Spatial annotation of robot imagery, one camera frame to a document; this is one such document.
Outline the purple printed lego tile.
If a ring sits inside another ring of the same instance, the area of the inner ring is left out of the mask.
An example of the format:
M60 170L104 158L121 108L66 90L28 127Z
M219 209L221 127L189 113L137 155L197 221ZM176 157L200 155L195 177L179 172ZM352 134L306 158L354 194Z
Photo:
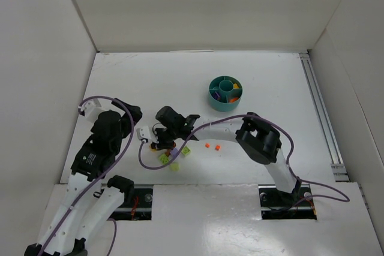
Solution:
M219 91L214 91L212 93L212 97L216 101L221 101L221 99L222 99L222 96L220 95Z

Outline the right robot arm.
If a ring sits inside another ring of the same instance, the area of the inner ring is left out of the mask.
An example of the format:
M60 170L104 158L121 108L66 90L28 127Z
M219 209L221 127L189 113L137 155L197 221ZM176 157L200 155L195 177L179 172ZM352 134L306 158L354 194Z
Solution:
M200 115L184 117L165 106L157 112L155 118L163 127L155 130L152 149L172 149L177 139L234 142L240 145L252 161L266 167L278 191L289 195L294 194L299 187L299 181L290 172L281 149L279 130L255 113L210 120Z

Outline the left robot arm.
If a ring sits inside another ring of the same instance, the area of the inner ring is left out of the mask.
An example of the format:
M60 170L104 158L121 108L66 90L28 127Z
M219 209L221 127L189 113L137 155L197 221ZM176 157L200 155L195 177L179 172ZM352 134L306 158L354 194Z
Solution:
M134 194L134 182L122 176L101 181L119 162L141 120L140 107L117 98L111 104L124 114L104 110L101 96L84 99L78 113L92 122L91 135L76 154L70 168L65 196L44 235L26 248L25 255L87 255L89 245L113 211Z

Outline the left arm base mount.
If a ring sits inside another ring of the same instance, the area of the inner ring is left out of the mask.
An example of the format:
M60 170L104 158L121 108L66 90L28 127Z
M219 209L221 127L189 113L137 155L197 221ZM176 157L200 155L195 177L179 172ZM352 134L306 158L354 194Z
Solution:
M115 221L149 221L152 219L153 186L135 186L130 201L124 202L111 214Z

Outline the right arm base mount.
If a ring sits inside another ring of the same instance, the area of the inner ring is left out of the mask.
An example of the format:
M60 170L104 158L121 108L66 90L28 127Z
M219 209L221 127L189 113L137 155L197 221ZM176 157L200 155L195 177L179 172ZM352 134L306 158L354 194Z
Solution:
M295 206L299 200L311 195L308 185L301 186L294 195L278 191L273 185L259 186L258 190L263 220L317 219L312 199L304 200Z

